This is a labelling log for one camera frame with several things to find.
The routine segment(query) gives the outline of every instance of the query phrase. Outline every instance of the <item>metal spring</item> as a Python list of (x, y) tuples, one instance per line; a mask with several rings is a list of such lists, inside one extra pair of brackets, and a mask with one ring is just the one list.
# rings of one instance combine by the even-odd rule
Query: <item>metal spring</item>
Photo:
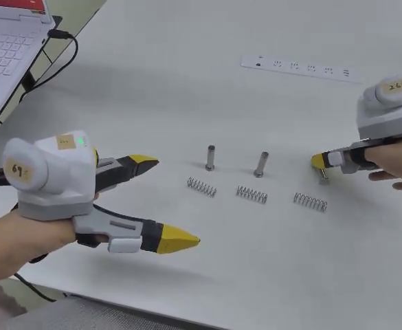
[(306, 206), (307, 208), (311, 208), (321, 213), (325, 213), (327, 209), (327, 201), (323, 201), (322, 199), (318, 198), (313, 198), (300, 192), (295, 193), (294, 203), (301, 204), (303, 206)]
[(211, 197), (211, 198), (213, 198), (215, 196), (216, 191), (217, 191), (215, 187), (210, 186), (200, 180), (196, 180), (193, 177), (188, 178), (187, 186), (189, 188), (199, 191), (200, 193), (203, 193), (204, 195), (207, 195), (208, 197)]
[(250, 189), (244, 186), (237, 187), (236, 196), (240, 196), (252, 201), (257, 201), (261, 204), (265, 204), (268, 199), (268, 194), (265, 192), (260, 192), (254, 189)]

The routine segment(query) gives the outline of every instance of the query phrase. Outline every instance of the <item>hand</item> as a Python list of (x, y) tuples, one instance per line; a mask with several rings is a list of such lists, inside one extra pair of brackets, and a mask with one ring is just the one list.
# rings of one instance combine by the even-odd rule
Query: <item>hand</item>
[[(387, 146), (366, 149), (365, 158), (374, 162), (383, 170), (369, 175), (372, 181), (402, 179), (402, 141)], [(393, 184), (396, 190), (402, 190), (402, 181)]]
[[(104, 236), (98, 239), (107, 241)], [(8, 213), (0, 218), (0, 279), (12, 276), (32, 259), (75, 240), (70, 219), (44, 222), (21, 217), (17, 210)]]

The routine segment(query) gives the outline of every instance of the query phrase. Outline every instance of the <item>black cable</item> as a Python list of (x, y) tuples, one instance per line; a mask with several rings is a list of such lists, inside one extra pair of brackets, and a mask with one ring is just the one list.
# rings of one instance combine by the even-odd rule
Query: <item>black cable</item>
[(51, 60), (51, 58), (48, 56), (47, 52), (46, 52), (44, 49), (42, 49), (42, 52), (43, 52), (43, 53), (45, 54), (45, 56), (48, 58), (48, 61), (49, 61), (51, 64), (54, 64), (53, 61)]
[(40, 292), (39, 290), (37, 290), (35, 288), (35, 286), (33, 286), (33, 284), (31, 284), (30, 282), (28, 282), (27, 280), (25, 280), (21, 275), (19, 275), (18, 273), (16, 273), (14, 275), (15, 278), (17, 278), (18, 280), (20, 280), (24, 285), (26, 285), (31, 291), (33, 291), (36, 295), (38, 295), (39, 297), (41, 297), (42, 299), (49, 301), (50, 303), (54, 303), (57, 300), (55, 299), (51, 299), (50, 297), (47, 297), (45, 294), (43, 294), (42, 292)]
[(74, 55), (71, 57), (71, 59), (64, 64), (59, 70), (57, 70), (56, 73), (54, 73), (52, 76), (50, 76), (49, 78), (46, 78), (43, 82), (40, 82), (39, 84), (36, 84), (33, 86), (33, 88), (31, 88), (30, 90), (26, 91), (25, 93), (23, 93), (21, 95), (21, 98), (19, 99), (19, 103), (22, 102), (23, 98), (26, 97), (26, 95), (28, 95), (29, 93), (31, 93), (32, 91), (34, 91), (35, 89), (38, 89), (39, 87), (42, 87), (43, 85), (45, 85), (46, 83), (48, 83), (49, 81), (53, 80), (55, 77), (57, 77), (59, 75), (59, 73), (61, 73), (64, 69), (66, 69), (67, 67), (69, 67), (69, 65), (71, 63), (73, 63), (73, 61), (76, 59), (77, 54), (78, 54), (78, 41), (76, 39), (75, 36), (73, 36), (72, 34), (66, 32), (66, 31), (60, 31), (60, 30), (50, 30), (48, 32), (48, 36), (50, 38), (53, 39), (72, 39), (72, 41), (76, 44), (76, 50), (74, 51)]

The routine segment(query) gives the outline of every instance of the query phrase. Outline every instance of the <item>table surface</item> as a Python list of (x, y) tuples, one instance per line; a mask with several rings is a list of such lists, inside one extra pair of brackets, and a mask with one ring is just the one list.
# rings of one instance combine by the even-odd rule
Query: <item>table surface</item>
[[(85, 129), (102, 157), (158, 157), (98, 203), (201, 243), (166, 256), (74, 244), (21, 274), (226, 329), (401, 330), (402, 192), (338, 170), (320, 186), (309, 168), (312, 154), (357, 140), (364, 88), (402, 73), (395, 17), (402, 0), (109, 0), (80, 34), (76, 62), (0, 128), (0, 155), (12, 137)], [(364, 83), (242, 68), (251, 54), (345, 65)], [(271, 155), (256, 179), (261, 151)], [(191, 176), (216, 186), (216, 198), (189, 190)], [(235, 197), (238, 185), (266, 192), (267, 204)], [(293, 204), (295, 192), (327, 200), (326, 214)], [(13, 189), (0, 188), (0, 215), (14, 201)]]

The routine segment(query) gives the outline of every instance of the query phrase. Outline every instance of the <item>metal peg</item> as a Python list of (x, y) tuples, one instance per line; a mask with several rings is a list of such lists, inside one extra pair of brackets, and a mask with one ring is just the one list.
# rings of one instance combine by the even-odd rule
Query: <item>metal peg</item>
[(318, 174), (320, 175), (320, 184), (329, 184), (329, 178), (324, 168), (319, 169)]
[(215, 146), (208, 146), (207, 164), (205, 165), (205, 169), (209, 172), (214, 170), (214, 152), (215, 152), (215, 150), (216, 150)]
[(255, 177), (262, 177), (263, 176), (263, 169), (265, 168), (265, 165), (267, 163), (269, 154), (266, 151), (262, 152), (262, 155), (260, 156), (260, 159), (258, 161), (257, 168), (254, 170), (254, 176)]

